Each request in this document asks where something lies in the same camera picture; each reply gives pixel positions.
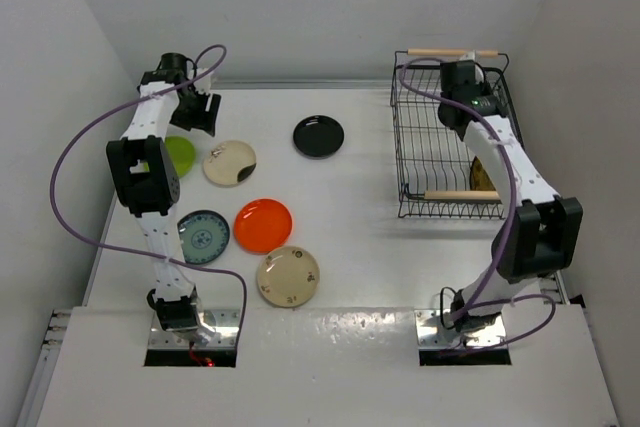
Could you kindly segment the green plate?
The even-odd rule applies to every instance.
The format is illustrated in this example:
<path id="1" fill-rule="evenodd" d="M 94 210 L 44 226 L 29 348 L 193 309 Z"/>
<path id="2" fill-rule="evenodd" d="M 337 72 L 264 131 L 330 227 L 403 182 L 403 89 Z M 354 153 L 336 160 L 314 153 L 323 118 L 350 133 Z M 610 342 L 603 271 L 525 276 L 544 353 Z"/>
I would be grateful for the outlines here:
<path id="1" fill-rule="evenodd" d="M 185 177 L 196 160 L 195 146 L 189 139 L 182 136 L 166 137 L 165 146 L 178 177 Z"/>

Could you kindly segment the yellow patterned plate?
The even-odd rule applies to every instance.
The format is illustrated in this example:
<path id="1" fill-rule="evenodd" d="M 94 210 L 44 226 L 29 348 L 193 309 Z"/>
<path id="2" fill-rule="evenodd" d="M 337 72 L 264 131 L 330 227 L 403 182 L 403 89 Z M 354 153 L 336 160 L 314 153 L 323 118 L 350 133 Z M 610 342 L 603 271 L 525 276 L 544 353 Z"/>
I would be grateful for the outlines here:
<path id="1" fill-rule="evenodd" d="M 472 191 L 495 191 L 495 186 L 478 157 L 475 157 L 471 163 L 469 184 Z"/>

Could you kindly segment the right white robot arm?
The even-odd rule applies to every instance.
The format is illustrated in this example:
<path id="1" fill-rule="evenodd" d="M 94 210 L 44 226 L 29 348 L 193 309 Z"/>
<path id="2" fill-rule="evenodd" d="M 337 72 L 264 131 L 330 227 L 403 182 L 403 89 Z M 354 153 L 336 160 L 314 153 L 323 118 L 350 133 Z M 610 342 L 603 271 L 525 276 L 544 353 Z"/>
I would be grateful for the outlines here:
<path id="1" fill-rule="evenodd" d="M 489 267 L 455 294 L 441 318 L 444 328 L 464 332 L 492 322 L 526 287 L 571 264 L 583 207 L 540 175 L 507 108 L 473 60 L 442 63 L 440 84 L 439 121 L 479 160 L 506 213 L 491 244 Z"/>

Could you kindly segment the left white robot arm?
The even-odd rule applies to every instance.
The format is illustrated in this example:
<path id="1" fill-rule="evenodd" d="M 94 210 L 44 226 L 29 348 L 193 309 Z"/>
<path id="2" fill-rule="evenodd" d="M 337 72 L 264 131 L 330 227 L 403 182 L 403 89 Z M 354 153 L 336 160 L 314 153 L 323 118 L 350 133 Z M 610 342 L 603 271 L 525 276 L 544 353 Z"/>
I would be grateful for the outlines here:
<path id="1" fill-rule="evenodd" d="M 171 259 L 179 252 L 175 219 L 180 179 L 165 138 L 168 127 L 215 134 L 221 97 L 210 83 L 196 88 L 196 67 L 179 53 L 165 53 L 155 70 L 143 74 L 140 103 L 121 138 L 106 146 L 120 203 L 135 217 L 152 254 L 155 291 L 149 304 L 162 330 L 193 344 L 203 344 L 215 329 L 205 323 L 195 283 Z"/>

